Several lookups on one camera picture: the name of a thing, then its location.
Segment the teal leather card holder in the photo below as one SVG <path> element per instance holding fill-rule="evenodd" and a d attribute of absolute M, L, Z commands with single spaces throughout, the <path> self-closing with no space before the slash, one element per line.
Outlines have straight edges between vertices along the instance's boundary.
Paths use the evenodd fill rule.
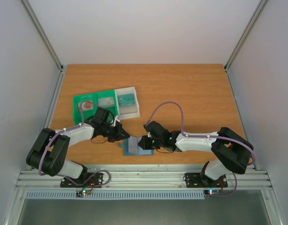
<path fill-rule="evenodd" d="M 124 156 L 150 156 L 154 155 L 153 150 L 144 150 L 138 143 L 141 140 L 139 137 L 130 136 L 124 139 L 123 143 L 118 143 L 118 146 L 123 150 Z"/>

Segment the white translucent plastic bin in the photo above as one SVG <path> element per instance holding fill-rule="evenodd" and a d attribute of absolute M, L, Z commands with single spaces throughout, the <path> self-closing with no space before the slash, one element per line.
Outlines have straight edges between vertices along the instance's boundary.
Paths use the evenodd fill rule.
<path fill-rule="evenodd" d="M 140 106 L 135 87 L 115 89 L 116 104 L 121 120 L 140 117 Z"/>

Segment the green plastic bin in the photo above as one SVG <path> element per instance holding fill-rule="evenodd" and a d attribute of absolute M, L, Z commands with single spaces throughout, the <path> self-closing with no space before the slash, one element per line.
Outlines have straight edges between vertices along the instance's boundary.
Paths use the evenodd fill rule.
<path fill-rule="evenodd" d="M 89 94 L 83 94 L 83 95 L 75 95 L 73 96 L 73 121 L 74 124 L 77 125 L 81 123 L 81 112 L 78 109 L 78 103 L 89 100 L 94 103 L 93 110 L 90 111 L 83 111 L 84 119 L 87 119 L 90 116 L 94 116 L 97 107 L 98 107 L 98 99 L 99 98 L 105 98 L 105 97 L 113 97 L 115 101 L 114 107 L 106 108 L 107 110 L 111 111 L 114 116 L 118 115 L 117 111 L 117 104 L 116 104 L 116 96 L 114 90 L 107 90 L 107 91 L 101 91 L 101 92 L 93 92 Z"/>

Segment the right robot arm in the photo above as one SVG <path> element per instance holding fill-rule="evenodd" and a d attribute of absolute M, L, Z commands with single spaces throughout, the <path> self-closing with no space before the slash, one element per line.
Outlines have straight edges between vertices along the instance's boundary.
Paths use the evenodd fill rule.
<path fill-rule="evenodd" d="M 198 176 L 198 183 L 211 187 L 227 173 L 245 174 L 252 156 L 253 146 L 227 127 L 208 134 L 191 134 L 169 131 L 156 121 L 144 126 L 144 135 L 138 146 L 143 150 L 186 152 L 190 150 L 212 152 L 216 159 L 204 164 Z"/>

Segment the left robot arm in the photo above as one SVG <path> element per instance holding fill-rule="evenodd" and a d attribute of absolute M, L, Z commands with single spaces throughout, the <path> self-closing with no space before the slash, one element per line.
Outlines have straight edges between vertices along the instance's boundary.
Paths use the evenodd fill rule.
<path fill-rule="evenodd" d="M 28 153 L 26 164 L 38 169 L 41 176 L 67 176 L 82 187 L 88 182 L 88 174 L 84 166 L 66 159 L 67 151 L 97 136 L 106 137 L 110 143 L 130 137 L 111 111 L 99 107 L 93 116 L 76 126 L 59 130 L 44 128 Z"/>

